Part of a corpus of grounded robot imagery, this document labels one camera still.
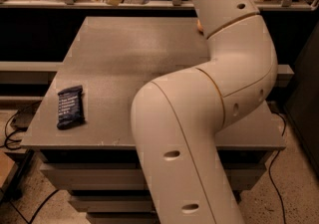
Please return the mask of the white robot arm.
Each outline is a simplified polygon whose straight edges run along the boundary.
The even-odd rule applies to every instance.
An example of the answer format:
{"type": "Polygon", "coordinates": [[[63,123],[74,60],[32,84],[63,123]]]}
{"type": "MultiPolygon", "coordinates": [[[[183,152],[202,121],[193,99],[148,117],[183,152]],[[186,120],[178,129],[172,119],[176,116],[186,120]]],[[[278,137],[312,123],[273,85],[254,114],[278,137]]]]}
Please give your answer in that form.
{"type": "Polygon", "coordinates": [[[160,224],[244,224],[215,136],[269,95],[276,52],[253,0],[191,1],[209,58],[137,91],[133,139],[160,224]]]}

